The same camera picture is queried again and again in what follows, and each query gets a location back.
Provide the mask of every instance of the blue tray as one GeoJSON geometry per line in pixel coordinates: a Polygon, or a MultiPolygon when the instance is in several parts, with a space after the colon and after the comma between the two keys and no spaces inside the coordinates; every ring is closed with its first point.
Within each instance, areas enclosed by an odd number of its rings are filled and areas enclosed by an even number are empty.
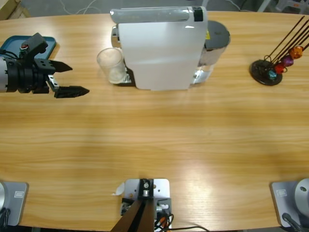
{"type": "MultiPolygon", "coordinates": [[[[20,45],[30,37],[31,36],[26,35],[11,36],[4,42],[4,44],[0,47],[0,49],[14,52],[17,56],[19,56],[20,45]]],[[[48,59],[54,47],[56,46],[56,40],[53,37],[43,36],[43,38],[46,40],[48,47],[46,48],[46,52],[37,54],[35,58],[48,59]]]]}

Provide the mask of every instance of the black stand base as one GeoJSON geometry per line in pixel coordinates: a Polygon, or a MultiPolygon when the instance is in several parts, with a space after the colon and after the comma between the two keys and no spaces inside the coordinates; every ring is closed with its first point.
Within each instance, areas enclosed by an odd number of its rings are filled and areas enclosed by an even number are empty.
{"type": "Polygon", "coordinates": [[[274,80],[269,79],[268,77],[268,70],[270,67],[271,62],[267,60],[257,60],[250,65],[249,71],[251,76],[257,82],[267,85],[267,86],[274,86],[281,82],[282,74],[277,74],[277,77],[274,80]]]}

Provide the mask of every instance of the wooden table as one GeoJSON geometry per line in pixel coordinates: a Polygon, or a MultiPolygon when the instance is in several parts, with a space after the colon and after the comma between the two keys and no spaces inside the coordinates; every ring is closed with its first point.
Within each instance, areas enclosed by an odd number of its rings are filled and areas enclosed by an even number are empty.
{"type": "Polygon", "coordinates": [[[123,181],[167,178],[174,226],[278,226],[269,184],[309,176],[309,59],[296,60],[273,87],[248,68],[299,18],[209,12],[231,44],[206,83],[163,92],[104,78],[96,56],[111,46],[107,14],[1,21],[0,43],[55,37],[51,59],[74,68],[57,73],[58,82],[90,89],[75,99],[0,94],[0,179],[29,183],[21,224],[110,230],[121,202],[112,193],[123,181]]]}

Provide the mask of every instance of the metal plate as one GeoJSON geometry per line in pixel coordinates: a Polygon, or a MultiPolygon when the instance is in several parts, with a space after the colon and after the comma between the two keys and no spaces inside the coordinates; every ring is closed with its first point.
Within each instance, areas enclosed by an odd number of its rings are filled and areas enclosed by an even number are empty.
{"type": "Polygon", "coordinates": [[[291,218],[300,224],[299,215],[295,208],[294,192],[298,181],[274,182],[271,184],[271,191],[276,205],[278,222],[283,227],[290,225],[282,219],[283,213],[288,213],[291,218]]]}
{"type": "MultiPolygon", "coordinates": [[[[124,198],[137,200],[140,179],[128,179],[125,182],[124,198]]],[[[170,198],[169,180],[154,179],[154,198],[170,198]]]]}
{"type": "Polygon", "coordinates": [[[28,185],[23,182],[3,182],[6,186],[4,206],[11,210],[9,216],[9,226],[17,226],[24,209],[28,185]]]}

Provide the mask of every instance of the coffee machine lid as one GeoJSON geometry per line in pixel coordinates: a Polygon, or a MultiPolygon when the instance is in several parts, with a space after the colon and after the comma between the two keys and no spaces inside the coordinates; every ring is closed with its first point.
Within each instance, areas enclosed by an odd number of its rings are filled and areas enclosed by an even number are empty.
{"type": "Polygon", "coordinates": [[[111,9],[115,23],[183,22],[190,17],[186,6],[180,7],[141,7],[111,9]]]}
{"type": "Polygon", "coordinates": [[[208,21],[208,32],[205,40],[207,50],[226,47],[230,43],[230,33],[226,27],[216,21],[208,21]]]}

